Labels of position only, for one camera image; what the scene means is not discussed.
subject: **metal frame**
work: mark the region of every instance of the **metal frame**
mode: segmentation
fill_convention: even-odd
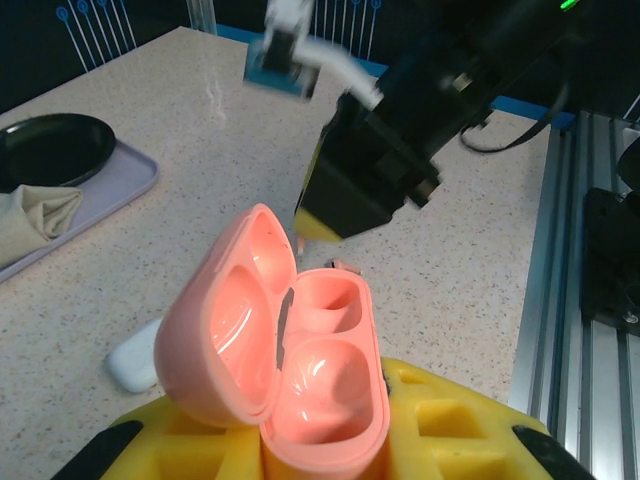
[[[581,113],[551,133],[509,397],[602,480],[640,473],[640,338],[582,320],[583,200],[628,191],[615,173],[628,127]]]

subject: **lavender tray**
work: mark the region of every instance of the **lavender tray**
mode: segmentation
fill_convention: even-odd
[[[87,228],[108,217],[119,208],[139,197],[158,181],[158,164],[130,146],[116,142],[116,148],[104,168],[80,184],[84,199],[69,230],[47,247],[0,270],[0,282],[44,257]]]

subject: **dark wall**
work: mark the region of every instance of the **dark wall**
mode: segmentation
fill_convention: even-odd
[[[389,64],[413,39],[434,28],[437,9],[426,5],[442,1],[445,0],[318,0],[312,33],[343,43],[355,56]],[[109,61],[118,56],[116,40],[122,53],[133,48],[127,18],[137,45],[189,24],[186,0],[71,2],[86,44],[69,0],[0,0],[0,112],[84,73],[81,58],[91,70],[94,61],[100,65],[102,57]],[[82,14],[82,2],[87,6],[87,16]],[[219,24],[254,32],[264,30],[266,4],[266,0],[214,0]],[[56,16],[59,7],[66,10],[66,22]],[[64,11],[58,13],[64,18]],[[571,110],[590,109],[619,117],[627,113],[640,94],[639,21],[640,0],[594,0],[589,20],[591,41],[575,47],[572,53]],[[558,82],[557,67],[542,58],[505,94],[549,105]],[[629,115],[630,119],[638,117],[640,102]]]
[[[0,112],[83,74],[83,61],[92,70],[94,62],[99,66],[189,24],[184,0],[71,0],[71,4],[86,44],[69,1],[0,0]]]

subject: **black cable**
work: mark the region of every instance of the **black cable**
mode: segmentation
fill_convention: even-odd
[[[460,131],[460,134],[459,134],[460,143],[464,148],[474,153],[480,153],[483,155],[504,152],[505,150],[510,150],[514,147],[518,147],[523,143],[528,142],[529,140],[533,139],[536,135],[538,135],[542,130],[544,130],[548,125],[551,124],[551,122],[553,121],[553,118],[562,111],[562,109],[567,104],[567,101],[569,100],[570,75],[569,75],[569,60],[564,50],[557,49],[550,53],[554,54],[552,56],[560,64],[560,70],[562,75],[562,85],[560,86],[560,91],[558,92],[558,95],[556,96],[556,99],[553,102],[553,105],[544,114],[544,116],[540,120],[538,120],[529,130],[527,130],[521,136],[516,138],[513,142],[511,142],[510,144],[504,147],[484,147],[481,145],[473,144],[472,142],[467,140],[464,136],[467,130],[472,128],[471,126],[467,125]]]

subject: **small pink object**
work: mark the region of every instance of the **small pink object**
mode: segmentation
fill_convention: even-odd
[[[264,205],[222,233],[164,317],[154,356],[194,419],[260,425],[267,479],[379,468],[390,411],[368,285],[346,270],[298,274]]]
[[[333,258],[331,260],[331,266],[339,270],[346,270],[347,272],[355,273],[356,275],[360,275],[362,273],[362,270],[360,270],[355,265],[350,265],[346,262],[343,262],[339,258]]]

